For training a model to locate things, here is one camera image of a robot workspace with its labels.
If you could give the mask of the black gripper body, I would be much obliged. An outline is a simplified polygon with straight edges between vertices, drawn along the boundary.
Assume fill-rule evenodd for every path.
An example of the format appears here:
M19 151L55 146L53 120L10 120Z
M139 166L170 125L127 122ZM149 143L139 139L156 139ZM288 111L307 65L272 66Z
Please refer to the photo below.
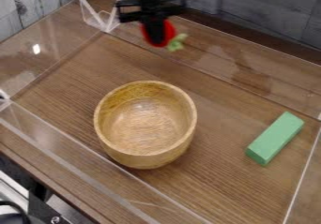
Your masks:
M148 17L180 15L188 8L188 0L157 0L150 4L141 0L119 0L115 2L121 22L142 22Z

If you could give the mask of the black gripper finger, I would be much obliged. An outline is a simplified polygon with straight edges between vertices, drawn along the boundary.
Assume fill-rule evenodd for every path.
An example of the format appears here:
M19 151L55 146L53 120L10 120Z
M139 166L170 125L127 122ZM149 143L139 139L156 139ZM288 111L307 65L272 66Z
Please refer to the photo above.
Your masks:
M162 46L166 40L166 19L158 16L148 16L144 19L142 27L148 42L154 46Z

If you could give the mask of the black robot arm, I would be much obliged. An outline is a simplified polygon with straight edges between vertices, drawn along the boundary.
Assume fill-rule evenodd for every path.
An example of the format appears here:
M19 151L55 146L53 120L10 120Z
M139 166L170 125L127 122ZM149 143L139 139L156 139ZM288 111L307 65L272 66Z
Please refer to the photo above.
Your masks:
M141 22L145 40L154 47L166 47L176 37L170 16L181 15L188 0L121 0L115 3L119 22Z

